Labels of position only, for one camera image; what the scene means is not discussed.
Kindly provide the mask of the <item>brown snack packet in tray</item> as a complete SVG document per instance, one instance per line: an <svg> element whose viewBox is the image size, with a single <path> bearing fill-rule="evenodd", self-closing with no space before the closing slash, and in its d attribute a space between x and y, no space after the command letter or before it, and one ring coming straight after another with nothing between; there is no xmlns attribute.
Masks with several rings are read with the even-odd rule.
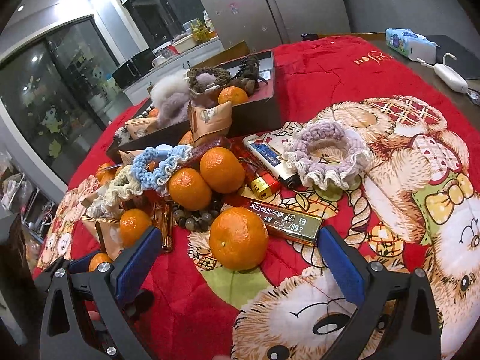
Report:
<svg viewBox="0 0 480 360"><path fill-rule="evenodd" d="M233 123L232 110L232 102L209 109L190 103L188 115L194 145L199 146L214 137L225 137Z"/></svg>

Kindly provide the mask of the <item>orange in tray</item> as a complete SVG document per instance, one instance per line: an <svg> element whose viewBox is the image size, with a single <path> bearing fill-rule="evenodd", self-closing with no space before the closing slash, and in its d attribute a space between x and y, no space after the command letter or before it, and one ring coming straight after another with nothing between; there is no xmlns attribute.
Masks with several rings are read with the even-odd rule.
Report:
<svg viewBox="0 0 480 360"><path fill-rule="evenodd" d="M247 102L248 99L248 94L244 89L237 86L229 86L220 91L217 101L219 104L231 102L235 106Z"/></svg>

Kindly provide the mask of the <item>black microwave oven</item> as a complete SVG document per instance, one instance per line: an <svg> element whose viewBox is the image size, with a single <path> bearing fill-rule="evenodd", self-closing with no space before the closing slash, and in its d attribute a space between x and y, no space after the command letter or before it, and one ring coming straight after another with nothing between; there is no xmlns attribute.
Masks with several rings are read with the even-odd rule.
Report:
<svg viewBox="0 0 480 360"><path fill-rule="evenodd" d="M145 49L131 59L126 60L113 73L112 76L120 89L131 86L144 77L152 68L152 61L155 59L153 51Z"/></svg>

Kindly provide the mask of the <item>red yellow lighter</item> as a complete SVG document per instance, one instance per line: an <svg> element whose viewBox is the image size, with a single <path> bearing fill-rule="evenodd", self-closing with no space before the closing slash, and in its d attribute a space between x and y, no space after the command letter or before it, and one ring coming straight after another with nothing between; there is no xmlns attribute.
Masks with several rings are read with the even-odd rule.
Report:
<svg viewBox="0 0 480 360"><path fill-rule="evenodd" d="M272 197L281 189L279 181L263 166L249 158L241 158L240 164L246 172L248 187L258 199Z"/></svg>

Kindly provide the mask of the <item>small orange far left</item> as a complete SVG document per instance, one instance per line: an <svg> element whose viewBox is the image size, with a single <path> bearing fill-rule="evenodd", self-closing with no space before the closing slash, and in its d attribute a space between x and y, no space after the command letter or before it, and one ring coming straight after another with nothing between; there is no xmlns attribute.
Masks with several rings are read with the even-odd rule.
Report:
<svg viewBox="0 0 480 360"><path fill-rule="evenodd" d="M113 260L106 253L96 253L89 262L89 271L94 272L102 263L112 263Z"/></svg>

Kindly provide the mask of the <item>blue knitted scrunchie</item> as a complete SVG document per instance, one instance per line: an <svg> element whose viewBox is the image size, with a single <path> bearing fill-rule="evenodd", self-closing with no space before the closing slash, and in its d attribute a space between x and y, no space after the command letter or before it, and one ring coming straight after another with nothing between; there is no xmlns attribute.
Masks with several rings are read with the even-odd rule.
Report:
<svg viewBox="0 0 480 360"><path fill-rule="evenodd" d="M154 190L160 196L168 195L167 183L181 165L185 165L193 157L192 145L160 144L157 147L146 147L137 155L131 167L133 177L142 189Z"/></svg>

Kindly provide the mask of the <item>glass sliding door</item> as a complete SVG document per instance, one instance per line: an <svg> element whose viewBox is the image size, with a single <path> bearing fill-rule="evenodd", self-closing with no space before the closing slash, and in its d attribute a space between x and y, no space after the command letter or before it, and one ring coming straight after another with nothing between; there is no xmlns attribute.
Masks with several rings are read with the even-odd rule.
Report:
<svg viewBox="0 0 480 360"><path fill-rule="evenodd" d="M128 105L116 57L91 19L47 33L1 63L1 100L36 154L69 182Z"/></svg>

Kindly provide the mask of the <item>black notebook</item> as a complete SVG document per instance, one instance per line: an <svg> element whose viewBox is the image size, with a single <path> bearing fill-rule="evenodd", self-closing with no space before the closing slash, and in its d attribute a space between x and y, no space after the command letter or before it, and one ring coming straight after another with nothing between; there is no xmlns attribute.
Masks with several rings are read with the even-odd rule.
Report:
<svg viewBox="0 0 480 360"><path fill-rule="evenodd" d="M465 80L480 79L480 59L472 51L445 35L429 35L429 41L437 45L436 62L442 63L443 56L450 53L454 60L447 57L445 63L458 72Z"/></svg>

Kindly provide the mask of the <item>wooden chair back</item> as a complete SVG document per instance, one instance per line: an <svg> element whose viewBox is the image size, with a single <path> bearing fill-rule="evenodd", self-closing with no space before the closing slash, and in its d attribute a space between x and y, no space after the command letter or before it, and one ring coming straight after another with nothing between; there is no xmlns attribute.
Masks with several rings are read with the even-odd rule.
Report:
<svg viewBox="0 0 480 360"><path fill-rule="evenodd" d="M217 55L214 55L205 61L194 65L195 68L210 68L218 66L222 63L227 63L228 61L240 59L241 57L250 55L251 50L248 47L245 41L240 41L234 46L231 46L228 49L220 52Z"/></svg>

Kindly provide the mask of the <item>black shallow tray box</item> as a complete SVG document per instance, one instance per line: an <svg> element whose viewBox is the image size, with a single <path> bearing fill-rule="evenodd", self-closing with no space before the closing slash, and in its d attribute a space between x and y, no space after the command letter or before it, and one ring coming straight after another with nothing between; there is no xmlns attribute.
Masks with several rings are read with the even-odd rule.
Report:
<svg viewBox="0 0 480 360"><path fill-rule="evenodd" d="M259 74L265 82L250 97L249 102L233 107L233 123L227 137L238 137L275 130L281 127L281 111L275 99L275 66L271 50L255 53L259 59ZM106 156L115 164L120 162L120 151L141 150L147 146L166 143L174 146L190 128L184 121L149 133L124 145L114 143L106 149Z"/></svg>

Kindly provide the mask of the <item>silver double-door refrigerator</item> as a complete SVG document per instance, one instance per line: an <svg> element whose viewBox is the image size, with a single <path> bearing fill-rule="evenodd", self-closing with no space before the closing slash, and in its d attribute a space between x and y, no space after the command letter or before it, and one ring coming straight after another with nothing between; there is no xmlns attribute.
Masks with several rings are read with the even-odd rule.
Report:
<svg viewBox="0 0 480 360"><path fill-rule="evenodd" d="M244 41L262 51L302 40L304 33L350 33L343 0L200 0L222 46Z"/></svg>

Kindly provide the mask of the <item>white lighter with blue label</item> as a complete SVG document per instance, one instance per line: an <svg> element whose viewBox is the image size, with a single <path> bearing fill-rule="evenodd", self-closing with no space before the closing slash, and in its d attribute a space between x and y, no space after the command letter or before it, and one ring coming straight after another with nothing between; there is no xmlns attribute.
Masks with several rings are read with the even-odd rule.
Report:
<svg viewBox="0 0 480 360"><path fill-rule="evenodd" d="M282 158L283 142L286 136L278 135L279 131L264 133L259 136L245 136L242 143L245 148L285 187L296 189L301 181L296 172L287 168L287 161Z"/></svg>

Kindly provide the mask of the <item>brown beaded scrunchie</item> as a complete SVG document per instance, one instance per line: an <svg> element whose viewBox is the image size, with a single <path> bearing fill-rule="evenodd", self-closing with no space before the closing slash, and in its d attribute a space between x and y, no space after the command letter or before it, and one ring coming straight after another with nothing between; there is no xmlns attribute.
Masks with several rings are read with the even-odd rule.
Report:
<svg viewBox="0 0 480 360"><path fill-rule="evenodd" d="M260 60L257 56L247 55L239 62L238 70L234 75L221 67L192 67L186 73L190 90L194 94L204 94L209 89L234 86L251 96L260 87L261 81L268 83L260 74Z"/></svg>

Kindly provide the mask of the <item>blue tissue pack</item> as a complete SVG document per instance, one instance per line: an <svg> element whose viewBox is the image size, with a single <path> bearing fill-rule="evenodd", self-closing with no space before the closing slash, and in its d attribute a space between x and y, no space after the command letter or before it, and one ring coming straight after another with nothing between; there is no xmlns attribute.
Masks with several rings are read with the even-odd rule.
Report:
<svg viewBox="0 0 480 360"><path fill-rule="evenodd" d="M437 45L425 36L414 33L410 28L387 28L385 40L388 47L411 61L420 59L435 64Z"/></svg>

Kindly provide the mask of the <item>large right mandarin orange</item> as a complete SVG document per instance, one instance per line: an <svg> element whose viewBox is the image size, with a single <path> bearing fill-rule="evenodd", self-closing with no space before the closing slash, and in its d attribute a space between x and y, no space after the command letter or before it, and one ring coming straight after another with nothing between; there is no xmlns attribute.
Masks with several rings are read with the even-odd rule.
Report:
<svg viewBox="0 0 480 360"><path fill-rule="evenodd" d="M244 184L246 172L232 151L224 147L208 150L201 158L200 175L215 192L232 194Z"/></svg>

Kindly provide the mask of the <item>white fluffy hair claw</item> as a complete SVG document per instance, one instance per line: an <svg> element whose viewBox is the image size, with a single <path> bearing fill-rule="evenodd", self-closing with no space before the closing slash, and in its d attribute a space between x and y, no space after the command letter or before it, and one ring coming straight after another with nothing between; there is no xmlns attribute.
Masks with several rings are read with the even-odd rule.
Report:
<svg viewBox="0 0 480 360"><path fill-rule="evenodd" d="M159 110L158 128L177 125L188 118L190 86L186 70L162 77L151 90L152 105Z"/></svg>

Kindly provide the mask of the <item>lilac knitted scrunchie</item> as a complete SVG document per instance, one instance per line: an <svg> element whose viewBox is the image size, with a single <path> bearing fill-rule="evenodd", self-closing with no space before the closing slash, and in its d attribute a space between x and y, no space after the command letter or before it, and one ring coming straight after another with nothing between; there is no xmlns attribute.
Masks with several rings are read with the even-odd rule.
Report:
<svg viewBox="0 0 480 360"><path fill-rule="evenodd" d="M366 141L353 128L320 119L296 129L283 143L282 158L305 187L351 189L374 160Z"/></svg>

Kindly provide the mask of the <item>white kitchen cabinet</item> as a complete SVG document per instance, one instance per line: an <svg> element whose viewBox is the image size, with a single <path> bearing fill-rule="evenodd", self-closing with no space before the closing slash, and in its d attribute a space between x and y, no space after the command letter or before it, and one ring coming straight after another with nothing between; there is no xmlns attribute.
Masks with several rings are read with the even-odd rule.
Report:
<svg viewBox="0 0 480 360"><path fill-rule="evenodd" d="M140 78L123 90L133 105L137 105L148 97L147 88L155 85L162 77L174 74L177 71L192 68L212 56L221 53L224 47L219 37L205 42L185 53L169 58L159 67L153 67L144 77Z"/></svg>

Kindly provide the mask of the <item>gold bar trinket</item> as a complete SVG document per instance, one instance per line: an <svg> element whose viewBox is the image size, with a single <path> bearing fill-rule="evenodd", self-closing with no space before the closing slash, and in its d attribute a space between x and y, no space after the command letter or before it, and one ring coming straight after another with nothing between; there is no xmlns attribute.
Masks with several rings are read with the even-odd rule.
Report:
<svg viewBox="0 0 480 360"><path fill-rule="evenodd" d="M304 245L315 244L323 222L317 216L260 201L250 200L243 206L262 219L270 235Z"/></svg>

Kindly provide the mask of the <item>cream knitted scrunchie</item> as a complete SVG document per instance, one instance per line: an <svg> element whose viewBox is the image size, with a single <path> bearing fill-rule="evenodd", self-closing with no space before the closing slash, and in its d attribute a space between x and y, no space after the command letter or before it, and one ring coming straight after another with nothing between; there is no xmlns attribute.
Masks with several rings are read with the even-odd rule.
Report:
<svg viewBox="0 0 480 360"><path fill-rule="evenodd" d="M101 187L89 203L86 215L93 219L119 219L121 204L143 194L140 183L132 176L118 176L107 187Z"/></svg>

